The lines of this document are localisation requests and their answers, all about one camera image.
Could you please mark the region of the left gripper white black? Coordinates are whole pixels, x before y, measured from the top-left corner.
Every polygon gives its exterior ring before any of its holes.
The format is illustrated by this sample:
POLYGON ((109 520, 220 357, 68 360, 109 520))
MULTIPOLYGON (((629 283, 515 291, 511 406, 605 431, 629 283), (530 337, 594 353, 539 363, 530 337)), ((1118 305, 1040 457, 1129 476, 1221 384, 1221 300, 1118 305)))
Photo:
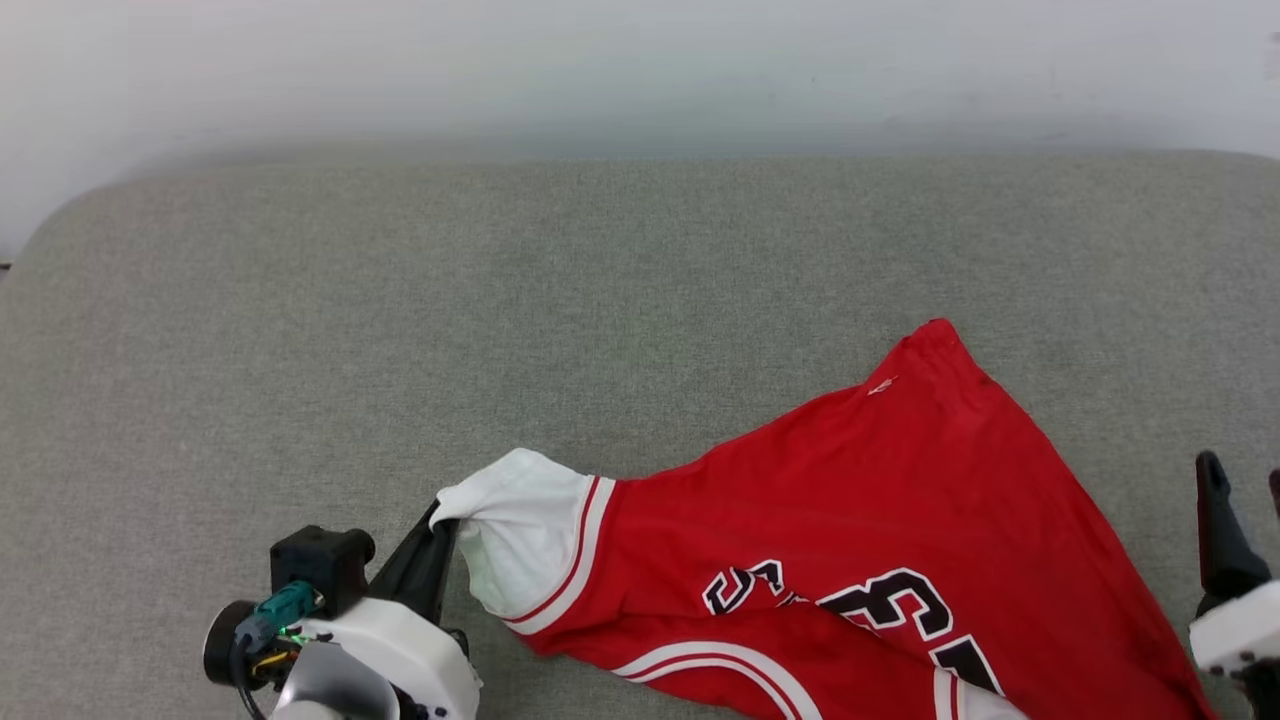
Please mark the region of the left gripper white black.
POLYGON ((234 689, 251 719, 475 719, 483 682, 443 614, 458 520, 433 502, 335 619, 268 626, 236 601, 212 621, 204 673, 234 689))

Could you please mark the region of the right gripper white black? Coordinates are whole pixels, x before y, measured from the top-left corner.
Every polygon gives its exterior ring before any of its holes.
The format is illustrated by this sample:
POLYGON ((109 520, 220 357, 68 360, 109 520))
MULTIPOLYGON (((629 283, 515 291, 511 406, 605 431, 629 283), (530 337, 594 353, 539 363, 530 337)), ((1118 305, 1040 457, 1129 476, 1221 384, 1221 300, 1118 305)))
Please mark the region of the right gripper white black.
MULTIPOLYGON (((1231 506, 1231 484, 1212 451, 1196 457, 1199 584, 1189 626, 1198 669, 1233 680, 1254 719, 1279 717, 1279 582, 1251 547, 1231 506)), ((1268 474, 1280 518, 1280 469, 1268 474)))

